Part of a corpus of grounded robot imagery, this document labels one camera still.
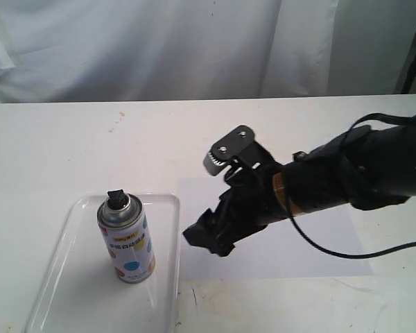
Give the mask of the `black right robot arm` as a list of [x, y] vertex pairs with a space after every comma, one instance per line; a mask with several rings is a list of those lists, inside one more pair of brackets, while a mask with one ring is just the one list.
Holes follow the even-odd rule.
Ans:
[[271, 223], [344, 204], [377, 210], [416, 196], [416, 115], [365, 115], [330, 142], [294, 153], [288, 164], [240, 125], [211, 146], [203, 163], [210, 175], [222, 173], [228, 188], [184, 238], [225, 257]]

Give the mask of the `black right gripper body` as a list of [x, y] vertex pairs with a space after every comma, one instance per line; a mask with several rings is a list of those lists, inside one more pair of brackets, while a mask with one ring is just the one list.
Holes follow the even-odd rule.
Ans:
[[224, 181], [229, 189], [220, 195], [207, 223], [216, 241], [235, 243], [288, 218], [273, 186], [273, 176], [281, 171], [281, 166], [232, 167], [227, 171]]

